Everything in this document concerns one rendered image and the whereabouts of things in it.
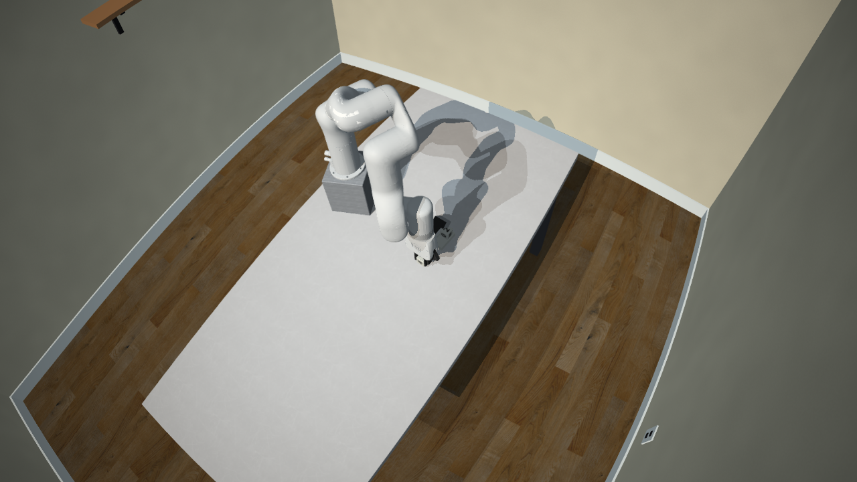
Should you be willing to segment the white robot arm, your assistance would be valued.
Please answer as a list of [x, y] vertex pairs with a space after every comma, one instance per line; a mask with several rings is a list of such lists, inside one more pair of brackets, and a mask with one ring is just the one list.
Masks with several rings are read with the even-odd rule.
[[[409, 112], [393, 86], [374, 86], [366, 79], [339, 86], [317, 107], [315, 116], [327, 141], [329, 151], [325, 150], [325, 155], [331, 153], [333, 157], [325, 157], [324, 161], [330, 162], [334, 178], [351, 180], [367, 168], [384, 239], [398, 243], [409, 232], [411, 238], [422, 241], [432, 237], [433, 232], [437, 234], [440, 228], [448, 228], [451, 223], [448, 219], [442, 216], [433, 219], [429, 198], [404, 196], [399, 161], [416, 153], [420, 143]], [[360, 155], [354, 132], [389, 116], [395, 127], [367, 141], [362, 150], [364, 156]]]

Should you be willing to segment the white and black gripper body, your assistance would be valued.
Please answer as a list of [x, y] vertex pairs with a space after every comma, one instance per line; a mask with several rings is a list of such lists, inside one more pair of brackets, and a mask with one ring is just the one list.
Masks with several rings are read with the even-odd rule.
[[433, 258], [433, 250], [438, 251], [437, 235], [435, 235], [434, 232], [432, 237], [422, 241], [411, 238], [410, 233], [408, 232], [405, 237], [405, 245], [425, 260], [431, 260]]

